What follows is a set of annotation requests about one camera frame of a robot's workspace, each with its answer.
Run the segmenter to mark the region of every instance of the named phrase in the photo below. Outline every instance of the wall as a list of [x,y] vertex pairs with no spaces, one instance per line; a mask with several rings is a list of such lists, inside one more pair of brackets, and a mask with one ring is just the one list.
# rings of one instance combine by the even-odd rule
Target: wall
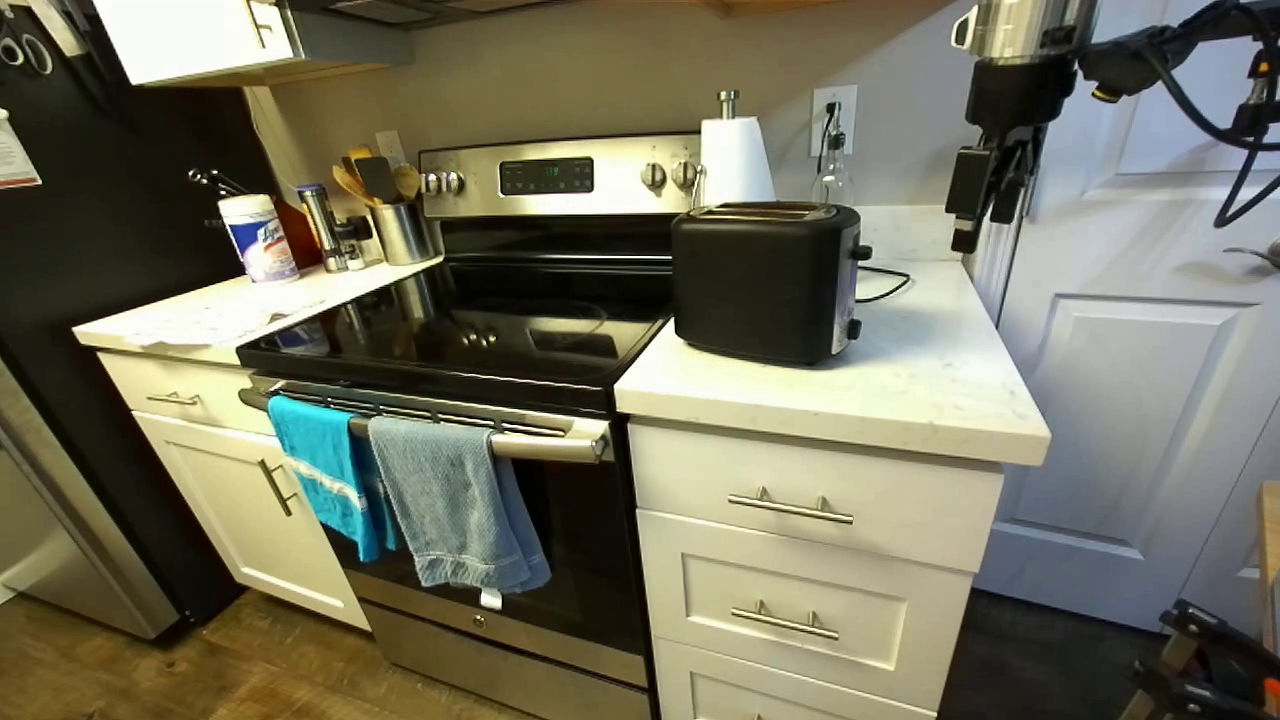
[[811,89],[861,83],[856,141],[831,198],[862,210],[878,257],[947,250],[941,210],[965,122],[966,59],[945,0],[803,0],[796,6],[586,0],[421,26],[389,70],[249,89],[279,188],[396,129],[409,154],[441,143],[688,129],[739,89],[789,198],[817,197]]

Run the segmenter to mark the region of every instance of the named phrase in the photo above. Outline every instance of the dish towel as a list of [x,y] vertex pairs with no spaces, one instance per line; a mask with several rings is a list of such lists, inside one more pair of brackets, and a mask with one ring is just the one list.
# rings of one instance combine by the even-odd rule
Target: dish towel
[[346,535],[361,565],[396,553],[396,525],[368,446],[356,451],[350,416],[289,394],[270,394],[267,416],[285,445],[285,457],[295,463],[316,518]]
[[392,497],[416,581],[530,590],[550,581],[517,471],[489,429],[375,416],[368,445]]

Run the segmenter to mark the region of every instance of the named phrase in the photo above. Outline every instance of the stainless steel oven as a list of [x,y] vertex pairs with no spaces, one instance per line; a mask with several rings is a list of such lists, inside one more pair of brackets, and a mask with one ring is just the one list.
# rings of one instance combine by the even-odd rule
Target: stainless steel oven
[[260,392],[489,423],[517,466],[535,590],[421,587],[409,556],[337,539],[396,662],[535,714],[655,714],[612,382],[668,319],[690,168],[697,136],[421,151],[445,265],[238,347]]

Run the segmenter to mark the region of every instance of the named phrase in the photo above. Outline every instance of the stove control panel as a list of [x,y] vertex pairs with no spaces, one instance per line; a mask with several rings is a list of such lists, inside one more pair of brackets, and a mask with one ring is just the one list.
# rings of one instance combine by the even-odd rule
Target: stove control panel
[[425,217],[676,217],[697,198],[698,136],[425,147]]

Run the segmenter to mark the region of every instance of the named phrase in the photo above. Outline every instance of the gray towel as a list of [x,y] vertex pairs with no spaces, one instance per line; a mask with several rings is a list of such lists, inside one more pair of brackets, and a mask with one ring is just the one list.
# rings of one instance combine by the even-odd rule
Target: gray towel
[[550,581],[517,471],[489,451],[489,429],[375,416],[385,471],[416,581],[530,590]]

